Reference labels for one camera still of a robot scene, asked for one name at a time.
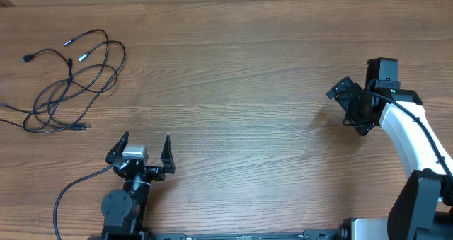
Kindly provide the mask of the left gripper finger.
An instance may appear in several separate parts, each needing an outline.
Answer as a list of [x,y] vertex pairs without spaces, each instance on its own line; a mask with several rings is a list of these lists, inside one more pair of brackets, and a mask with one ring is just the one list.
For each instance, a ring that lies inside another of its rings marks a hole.
[[166,140],[164,142],[164,147],[161,153],[161,162],[163,164],[162,168],[164,173],[175,173],[176,165],[174,163],[171,151],[170,135],[166,135]]
[[112,164],[116,160],[116,158],[118,158],[119,156],[122,156],[122,152],[128,144],[128,139],[129,139],[129,132],[125,131],[125,133],[120,138],[120,140],[107,153],[106,158],[105,158],[106,163]]

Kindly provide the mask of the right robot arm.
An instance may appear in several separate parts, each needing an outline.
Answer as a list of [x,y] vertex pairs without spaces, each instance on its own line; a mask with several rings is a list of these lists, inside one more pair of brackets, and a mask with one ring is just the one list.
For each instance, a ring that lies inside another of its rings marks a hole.
[[346,219],[319,239],[451,239],[452,158],[441,145],[414,90],[401,88],[397,59],[379,57],[367,62],[365,85],[345,77],[327,97],[345,111],[342,124],[365,136],[380,127],[389,136],[407,181],[389,215],[380,219]]

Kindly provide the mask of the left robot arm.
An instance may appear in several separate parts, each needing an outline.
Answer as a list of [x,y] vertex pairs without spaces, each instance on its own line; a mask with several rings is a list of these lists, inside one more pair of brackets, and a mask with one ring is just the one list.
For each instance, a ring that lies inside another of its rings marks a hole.
[[160,166],[147,164],[147,148],[129,143],[129,133],[107,153],[105,161],[114,173],[124,179],[121,189],[110,191],[102,200],[104,216],[102,239],[153,239],[152,232],[144,227],[151,183],[163,181],[176,172],[171,152],[171,138],[166,136]]

